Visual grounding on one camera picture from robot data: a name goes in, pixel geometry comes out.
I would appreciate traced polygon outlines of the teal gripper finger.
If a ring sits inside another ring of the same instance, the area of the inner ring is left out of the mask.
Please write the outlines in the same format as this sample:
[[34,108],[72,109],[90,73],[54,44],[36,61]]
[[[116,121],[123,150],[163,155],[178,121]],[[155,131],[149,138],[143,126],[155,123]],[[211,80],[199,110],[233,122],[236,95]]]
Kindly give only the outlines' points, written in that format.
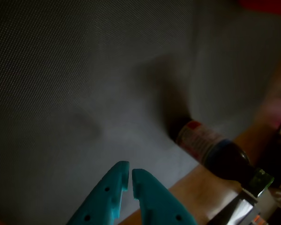
[[133,196],[139,200],[143,225],[195,225],[197,222],[178,199],[151,173],[132,170]]
[[92,189],[68,225],[112,225],[119,218],[122,193],[128,190],[129,162],[117,162]]

